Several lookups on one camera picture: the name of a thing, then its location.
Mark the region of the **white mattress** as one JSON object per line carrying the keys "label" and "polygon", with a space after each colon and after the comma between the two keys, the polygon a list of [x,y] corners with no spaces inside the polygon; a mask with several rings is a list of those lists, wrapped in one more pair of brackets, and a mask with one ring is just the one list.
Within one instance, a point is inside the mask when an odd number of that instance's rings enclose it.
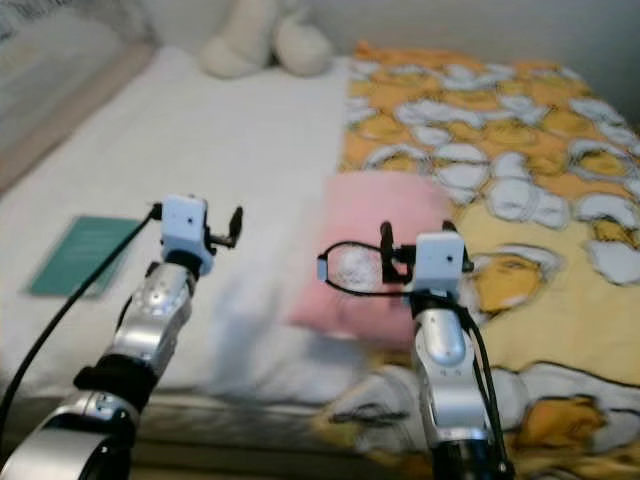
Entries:
{"label": "white mattress", "polygon": [[207,201],[243,234],[198,280],[192,314],[160,387],[224,401],[324,404],[364,374],[361,349],[285,320],[298,285],[314,279],[311,233],[323,184],[340,155],[347,74],[279,70],[223,81],[165,47],[150,67],[5,193],[1,332],[5,378],[59,310],[29,283],[79,216],[137,224],[166,195]]}

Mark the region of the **paperback book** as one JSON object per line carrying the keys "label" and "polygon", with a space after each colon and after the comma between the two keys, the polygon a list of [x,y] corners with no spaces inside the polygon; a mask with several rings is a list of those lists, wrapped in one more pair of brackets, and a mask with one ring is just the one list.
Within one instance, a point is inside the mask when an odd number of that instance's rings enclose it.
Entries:
{"label": "paperback book", "polygon": [[129,218],[77,216],[27,287],[37,297],[68,297],[137,228]]}

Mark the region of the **pink pillow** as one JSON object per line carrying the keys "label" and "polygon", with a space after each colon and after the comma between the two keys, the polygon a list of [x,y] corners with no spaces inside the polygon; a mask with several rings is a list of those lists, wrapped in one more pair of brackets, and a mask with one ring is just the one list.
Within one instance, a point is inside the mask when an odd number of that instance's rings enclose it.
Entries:
{"label": "pink pillow", "polygon": [[415,243],[453,218],[444,189],[425,175],[349,172],[325,184],[323,202],[303,215],[301,232],[310,239],[288,300],[284,319],[328,337],[358,340],[383,349],[410,348],[413,317],[401,298],[381,280],[380,225],[389,221],[394,241]]}

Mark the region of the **beige bed frame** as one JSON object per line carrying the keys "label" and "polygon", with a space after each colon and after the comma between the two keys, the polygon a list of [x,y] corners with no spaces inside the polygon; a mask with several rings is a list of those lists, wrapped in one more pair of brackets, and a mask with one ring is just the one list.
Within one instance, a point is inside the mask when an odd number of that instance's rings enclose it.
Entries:
{"label": "beige bed frame", "polygon": [[12,147],[4,147],[6,170],[1,174],[1,192],[12,191],[24,175],[76,131],[79,124],[110,101],[145,69],[159,50],[156,44],[132,44],[108,61],[96,77],[83,79],[78,93],[56,101],[54,111],[37,122],[32,132],[23,134]]}

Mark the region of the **yellow egg print duvet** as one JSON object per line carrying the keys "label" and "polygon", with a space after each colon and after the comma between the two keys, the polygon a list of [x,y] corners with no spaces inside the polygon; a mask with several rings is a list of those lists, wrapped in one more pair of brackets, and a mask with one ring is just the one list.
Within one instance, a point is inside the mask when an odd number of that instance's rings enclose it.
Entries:
{"label": "yellow egg print duvet", "polygon": [[357,46],[342,173],[451,197],[517,480],[640,480],[640,131],[570,68]]}

